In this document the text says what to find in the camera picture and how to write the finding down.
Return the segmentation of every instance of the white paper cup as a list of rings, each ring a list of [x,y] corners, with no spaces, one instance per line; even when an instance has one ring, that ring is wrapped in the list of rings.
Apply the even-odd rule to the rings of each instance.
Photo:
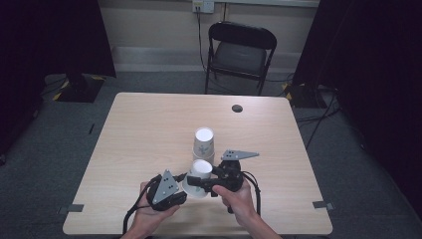
[[[191,186],[187,184],[187,176],[196,176],[200,177],[202,179],[204,178],[210,178],[211,177],[211,171],[212,171],[212,165],[203,160],[203,159],[197,159],[193,161],[192,166],[190,170],[187,172],[185,178],[182,182],[182,188],[183,190],[192,197],[195,198],[203,198],[205,197],[208,192],[205,192],[205,190],[198,186]]]
[[[215,152],[209,157],[202,157],[202,156],[196,155],[195,152],[192,149],[193,160],[204,159],[205,161],[211,163],[211,165],[214,165],[214,155],[215,155]]]
[[[193,153],[200,158],[214,154],[214,132],[209,127],[199,127],[195,132]]]

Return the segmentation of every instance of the person's right hand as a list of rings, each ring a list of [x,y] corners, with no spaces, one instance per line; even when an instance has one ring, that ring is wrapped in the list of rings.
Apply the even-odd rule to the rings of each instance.
[[[245,227],[245,219],[251,218],[257,214],[252,200],[251,185],[245,178],[242,187],[236,192],[232,192],[220,185],[215,185],[212,189],[221,196],[224,205],[232,208],[239,225]]]
[[[245,178],[242,187],[236,192],[220,185],[213,186],[212,190],[222,197],[224,205],[232,207],[237,222],[251,234],[252,238],[281,238],[255,211],[251,186]]]

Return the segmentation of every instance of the chair backrest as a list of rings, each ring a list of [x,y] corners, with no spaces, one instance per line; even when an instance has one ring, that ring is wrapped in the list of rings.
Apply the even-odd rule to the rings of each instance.
[[[277,38],[265,28],[243,25],[233,22],[218,22],[208,30],[210,44],[212,40],[237,45],[274,50]]]

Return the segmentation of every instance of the white wall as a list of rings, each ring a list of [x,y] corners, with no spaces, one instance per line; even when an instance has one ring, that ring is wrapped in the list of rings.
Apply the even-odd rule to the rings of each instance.
[[[112,47],[198,52],[198,22],[190,1],[100,0]],[[295,68],[317,8],[215,3],[214,14],[201,14],[202,53],[207,31],[226,20],[261,26],[278,38],[273,65]]]

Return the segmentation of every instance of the wooden table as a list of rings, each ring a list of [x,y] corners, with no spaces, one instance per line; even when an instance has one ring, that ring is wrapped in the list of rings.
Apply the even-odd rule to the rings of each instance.
[[[233,105],[243,108],[232,111]],[[168,168],[192,163],[198,127],[214,130],[215,165],[230,148],[257,151],[241,160],[262,190],[262,217],[279,234],[326,235],[332,226],[289,102],[283,98],[120,93],[115,97],[81,182],[64,231],[72,235],[120,234],[139,183]],[[187,199],[154,235],[247,234],[220,197]]]

